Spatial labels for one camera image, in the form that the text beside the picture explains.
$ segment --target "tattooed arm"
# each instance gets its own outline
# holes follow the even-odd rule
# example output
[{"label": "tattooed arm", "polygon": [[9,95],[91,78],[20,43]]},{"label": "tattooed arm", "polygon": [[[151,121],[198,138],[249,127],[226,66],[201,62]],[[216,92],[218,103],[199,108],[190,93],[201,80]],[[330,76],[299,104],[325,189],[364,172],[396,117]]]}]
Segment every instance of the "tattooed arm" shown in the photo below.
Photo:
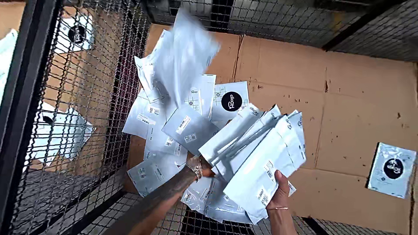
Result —
[{"label": "tattooed arm", "polygon": [[[202,162],[203,176],[213,172]],[[167,211],[178,201],[184,191],[196,180],[196,174],[184,167],[165,184],[144,197],[137,205],[130,208],[104,235],[149,235]]]}]

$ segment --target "clicoh logo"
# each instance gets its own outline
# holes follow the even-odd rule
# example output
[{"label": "clicoh logo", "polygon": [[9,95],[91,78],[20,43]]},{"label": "clicoh logo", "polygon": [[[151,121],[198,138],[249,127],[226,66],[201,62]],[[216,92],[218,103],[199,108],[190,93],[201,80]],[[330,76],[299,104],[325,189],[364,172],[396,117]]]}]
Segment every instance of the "clicoh logo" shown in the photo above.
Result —
[{"label": "clicoh logo", "polygon": [[222,107],[230,112],[237,111],[242,105],[242,98],[236,92],[228,92],[224,94],[221,100]]}]

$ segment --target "cardboard box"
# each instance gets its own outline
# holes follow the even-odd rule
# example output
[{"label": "cardboard box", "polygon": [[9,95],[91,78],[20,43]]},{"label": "cardboard box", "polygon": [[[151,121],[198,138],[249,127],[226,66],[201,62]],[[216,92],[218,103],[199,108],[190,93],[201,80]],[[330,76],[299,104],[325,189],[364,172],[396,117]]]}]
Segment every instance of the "cardboard box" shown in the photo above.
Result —
[{"label": "cardboard box", "polygon": [[297,189],[290,200],[292,214],[408,234],[410,200],[366,189],[366,180],[300,168],[289,177]]},{"label": "cardboard box", "polygon": [[[162,26],[151,26],[147,49],[153,48],[161,31]],[[297,189],[291,197],[292,213],[409,233],[418,222],[416,212],[410,222],[411,197],[369,190],[366,180],[378,142],[418,150],[414,64],[214,34],[224,37],[208,69],[217,77],[224,73],[218,83],[248,81],[250,102],[262,110],[276,103],[282,113],[303,112],[308,160],[290,177]],[[236,42],[240,44],[230,50],[239,50],[237,57],[223,51],[224,45]],[[226,61],[237,65],[223,68]],[[229,74],[234,76],[224,79]],[[144,145],[132,136],[128,168],[142,161]],[[136,192],[129,183],[125,188]]]}]

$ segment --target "finger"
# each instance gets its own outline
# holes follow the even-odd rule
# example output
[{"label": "finger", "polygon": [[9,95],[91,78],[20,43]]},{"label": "finger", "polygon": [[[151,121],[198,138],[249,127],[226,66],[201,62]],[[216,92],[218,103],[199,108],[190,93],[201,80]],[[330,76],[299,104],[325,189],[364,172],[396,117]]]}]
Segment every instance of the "finger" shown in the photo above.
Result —
[{"label": "finger", "polygon": [[284,176],[279,170],[276,170],[274,173],[274,177],[276,178],[276,181],[279,183],[279,188],[282,189],[284,192],[289,192],[289,184],[287,177]]}]

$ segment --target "hand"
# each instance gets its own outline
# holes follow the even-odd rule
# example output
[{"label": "hand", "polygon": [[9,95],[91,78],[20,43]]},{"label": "hand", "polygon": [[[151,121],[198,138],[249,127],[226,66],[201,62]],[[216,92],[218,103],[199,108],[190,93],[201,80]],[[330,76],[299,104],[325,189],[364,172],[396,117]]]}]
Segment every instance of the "hand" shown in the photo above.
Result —
[{"label": "hand", "polygon": [[279,170],[274,173],[276,181],[279,183],[276,193],[271,198],[270,203],[266,209],[275,209],[276,207],[289,207],[289,185],[286,176],[284,176]]},{"label": "hand", "polygon": [[[187,153],[187,160],[193,158],[194,155],[190,152]],[[206,159],[203,156],[199,157],[200,164],[202,165],[202,174],[205,177],[214,177],[215,173],[211,170],[212,166],[206,161]]]}]

